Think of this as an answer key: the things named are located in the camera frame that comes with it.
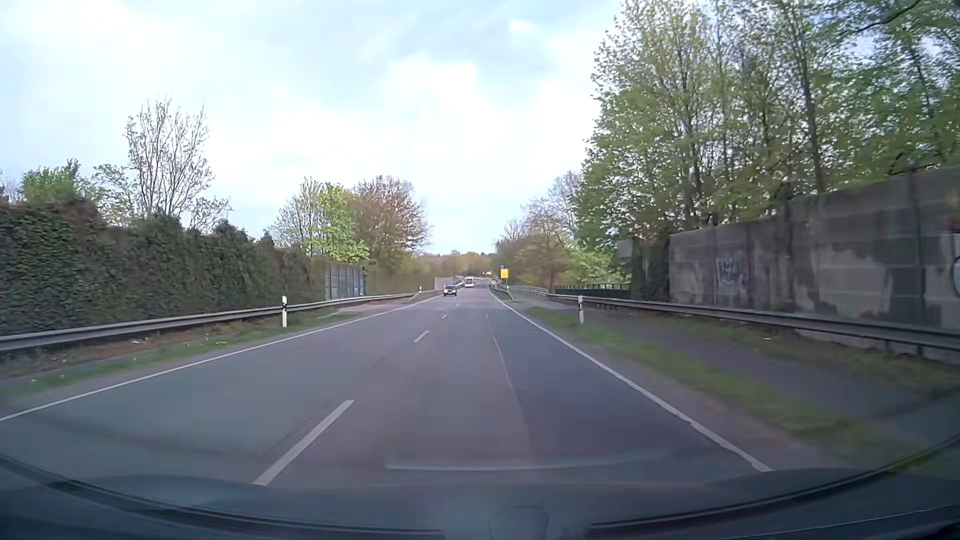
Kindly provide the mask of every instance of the metal railing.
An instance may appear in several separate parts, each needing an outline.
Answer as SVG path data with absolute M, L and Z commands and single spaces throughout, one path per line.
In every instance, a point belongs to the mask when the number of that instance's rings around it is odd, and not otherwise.
M 577 302 L 579 295 L 550 294 L 534 290 L 532 287 L 511 286 L 511 292 L 520 292 L 539 296 L 558 302 Z M 785 313 L 780 311 L 761 311 L 738 307 L 695 306 L 673 304 L 669 302 L 647 302 L 641 300 L 621 300 L 583 296 L 584 304 L 598 307 L 625 307 L 629 309 L 650 309 L 653 311 L 697 315 L 716 319 L 726 319 L 744 323 L 769 325 L 800 331 L 819 331 L 837 335 L 861 337 L 882 341 L 885 345 L 902 343 L 921 348 L 941 349 L 960 352 L 960 331 L 888 323 L 857 319 L 841 319 L 809 313 Z
M 311 302 L 308 304 L 287 306 L 286 310 L 287 312 L 295 312 L 305 311 L 308 309 L 319 309 L 321 307 L 353 306 L 357 304 L 365 304 L 366 302 L 412 298 L 418 294 L 429 294 L 431 292 L 437 291 L 430 290 L 422 291 L 420 293 L 405 292 L 400 294 L 360 296 L 356 298 L 344 298 L 340 300 L 326 300 L 323 302 Z M 92 339 L 120 337 L 144 332 L 189 328 L 210 323 L 239 321 L 271 315 L 277 316 L 282 314 L 282 312 L 283 306 L 254 307 L 252 309 L 236 309 L 234 311 L 220 311 L 217 313 L 199 313 L 196 315 L 182 315 L 180 317 L 166 317 L 162 319 L 150 319 L 146 321 L 130 321 L 95 327 L 82 327 L 53 331 L 35 331 L 14 335 L 0 335 L 0 353 L 33 349 L 37 347 L 49 347 L 51 345 L 80 343 Z

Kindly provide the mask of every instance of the bare tree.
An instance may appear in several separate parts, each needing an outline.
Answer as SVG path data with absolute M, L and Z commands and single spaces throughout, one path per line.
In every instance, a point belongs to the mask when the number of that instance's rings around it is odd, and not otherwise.
M 523 237 L 523 222 L 515 217 L 507 220 L 503 226 L 501 238 L 508 242 L 518 242 Z
M 553 179 L 553 184 L 547 190 L 546 200 L 554 215 L 561 220 L 561 224 L 568 234 L 573 234 L 577 222 L 577 214 L 573 206 L 573 195 L 584 182 L 584 175 L 571 170 L 562 176 Z
M 98 179 L 130 219 L 186 214 L 189 227 L 209 231 L 226 217 L 228 199 L 201 196 L 215 178 L 204 156 L 209 137 L 204 109 L 189 114 L 171 107 L 170 98 L 148 101 L 127 119 L 125 135 L 129 166 L 99 167 Z
M 5 174 L 0 169 L 0 204 L 12 205 L 23 200 L 22 184 Z
M 525 266 L 538 274 L 539 282 L 554 289 L 557 277 L 567 265 L 568 238 L 564 218 L 546 197 L 533 199 L 523 208 L 523 229 L 527 245 L 520 252 Z

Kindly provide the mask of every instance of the hedge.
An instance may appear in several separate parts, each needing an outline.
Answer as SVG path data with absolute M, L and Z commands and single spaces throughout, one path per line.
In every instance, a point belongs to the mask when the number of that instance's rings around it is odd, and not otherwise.
M 106 225 L 82 199 L 0 207 L 0 335 L 324 299 L 324 266 L 228 223 Z

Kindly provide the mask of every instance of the windshield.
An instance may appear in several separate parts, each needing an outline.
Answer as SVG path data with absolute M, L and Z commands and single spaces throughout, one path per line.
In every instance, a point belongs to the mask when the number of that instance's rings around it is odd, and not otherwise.
M 940 449 L 958 17 L 0 2 L 0 458 L 773 497 Z

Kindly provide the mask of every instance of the road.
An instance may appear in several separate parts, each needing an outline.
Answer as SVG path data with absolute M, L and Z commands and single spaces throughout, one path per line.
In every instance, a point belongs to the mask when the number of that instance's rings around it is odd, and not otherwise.
M 182 365 L 57 405 L 6 404 L 0 452 L 75 479 L 271 487 L 757 472 L 482 283 Z

